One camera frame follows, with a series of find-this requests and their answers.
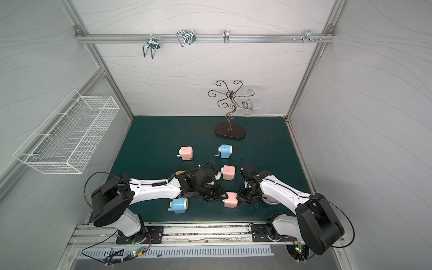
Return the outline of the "pink sharpener front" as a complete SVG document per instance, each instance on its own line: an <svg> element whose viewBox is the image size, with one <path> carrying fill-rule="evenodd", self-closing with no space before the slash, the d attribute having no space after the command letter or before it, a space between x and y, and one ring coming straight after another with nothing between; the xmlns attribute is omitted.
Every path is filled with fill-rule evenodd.
<svg viewBox="0 0 432 270"><path fill-rule="evenodd" d="M224 199L224 207L225 208L236 208L238 206L238 199L236 192L227 192L227 199Z"/></svg>

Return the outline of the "pink sharpener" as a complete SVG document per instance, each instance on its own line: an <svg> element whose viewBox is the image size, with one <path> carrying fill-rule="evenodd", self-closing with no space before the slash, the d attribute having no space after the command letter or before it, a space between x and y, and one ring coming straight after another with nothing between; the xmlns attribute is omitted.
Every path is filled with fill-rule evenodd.
<svg viewBox="0 0 432 270"><path fill-rule="evenodd" d="M232 181L235 178L236 168L231 165L224 165L220 172L224 180Z"/></svg>
<svg viewBox="0 0 432 270"><path fill-rule="evenodd" d="M183 161L191 161L193 159L193 154L192 146L182 146L179 149L177 156Z"/></svg>
<svg viewBox="0 0 432 270"><path fill-rule="evenodd" d="M236 192L227 192L227 199L224 199L224 207L225 208L236 208L238 206L238 199Z"/></svg>

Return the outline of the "blue sharpener front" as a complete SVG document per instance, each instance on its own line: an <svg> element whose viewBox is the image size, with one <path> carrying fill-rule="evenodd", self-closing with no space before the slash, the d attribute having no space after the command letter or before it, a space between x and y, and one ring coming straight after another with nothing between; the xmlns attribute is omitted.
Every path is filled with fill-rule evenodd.
<svg viewBox="0 0 432 270"><path fill-rule="evenodd" d="M189 207L188 198L174 199L169 204L169 211L173 211L175 214L184 214Z"/></svg>

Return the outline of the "blue sharpener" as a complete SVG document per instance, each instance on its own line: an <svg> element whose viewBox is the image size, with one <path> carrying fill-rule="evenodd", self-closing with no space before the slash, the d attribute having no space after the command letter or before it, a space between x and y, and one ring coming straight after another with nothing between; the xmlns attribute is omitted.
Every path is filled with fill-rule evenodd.
<svg viewBox="0 0 432 270"><path fill-rule="evenodd" d="M218 148L218 153L215 157L219 157L221 159L229 159L232 155L233 147L231 145L222 144Z"/></svg>
<svg viewBox="0 0 432 270"><path fill-rule="evenodd" d="M189 207L188 198L174 199L169 204L169 211L173 211L175 214L184 214Z"/></svg>

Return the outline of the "blue sharpener back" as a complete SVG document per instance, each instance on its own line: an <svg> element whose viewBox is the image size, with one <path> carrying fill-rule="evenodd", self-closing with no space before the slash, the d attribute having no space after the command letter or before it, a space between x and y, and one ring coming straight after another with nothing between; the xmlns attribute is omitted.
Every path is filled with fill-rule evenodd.
<svg viewBox="0 0 432 270"><path fill-rule="evenodd" d="M233 147L231 145L222 144L218 148L218 153L215 157L219 157L221 159L229 159L232 155Z"/></svg>

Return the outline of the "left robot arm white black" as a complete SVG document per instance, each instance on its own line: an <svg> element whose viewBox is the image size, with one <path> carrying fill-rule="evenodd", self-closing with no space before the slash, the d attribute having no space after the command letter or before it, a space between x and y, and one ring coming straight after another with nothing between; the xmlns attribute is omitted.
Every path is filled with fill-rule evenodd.
<svg viewBox="0 0 432 270"><path fill-rule="evenodd" d="M213 162L175 172L163 180L139 180L126 173L111 177L91 194L93 225L113 226L125 237L146 231L142 218L129 209L133 204L170 199L168 210L183 214L193 196L210 203L229 199L228 192L216 183L221 174L215 170Z"/></svg>

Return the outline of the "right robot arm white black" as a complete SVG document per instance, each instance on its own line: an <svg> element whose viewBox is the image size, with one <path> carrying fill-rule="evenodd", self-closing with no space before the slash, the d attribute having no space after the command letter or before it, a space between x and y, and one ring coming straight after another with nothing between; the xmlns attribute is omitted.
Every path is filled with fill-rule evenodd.
<svg viewBox="0 0 432 270"><path fill-rule="evenodd" d="M295 214L295 217L278 214L270 219L267 227L272 240L289 236L322 255L344 236L345 229L334 207L322 194L299 191L270 172L258 172L249 164L243 166L240 172L244 186L237 194L239 202L252 204L259 199L273 199Z"/></svg>

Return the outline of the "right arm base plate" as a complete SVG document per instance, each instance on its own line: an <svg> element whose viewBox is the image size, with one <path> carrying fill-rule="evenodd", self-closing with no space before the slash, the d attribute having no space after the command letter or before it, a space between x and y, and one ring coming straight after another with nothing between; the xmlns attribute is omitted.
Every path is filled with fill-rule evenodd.
<svg viewBox="0 0 432 270"><path fill-rule="evenodd" d="M280 235L268 224L250 223L247 225L247 230L250 232L252 241L255 243L294 243L297 240L290 236Z"/></svg>

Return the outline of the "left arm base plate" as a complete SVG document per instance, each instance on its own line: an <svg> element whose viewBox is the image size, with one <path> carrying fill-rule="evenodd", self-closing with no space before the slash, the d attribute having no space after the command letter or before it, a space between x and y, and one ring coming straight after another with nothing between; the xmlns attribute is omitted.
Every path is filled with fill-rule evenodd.
<svg viewBox="0 0 432 270"><path fill-rule="evenodd" d="M163 226L147 226L141 228L136 234L126 236L121 231L116 239L117 245L139 245L139 244L160 244L163 238Z"/></svg>

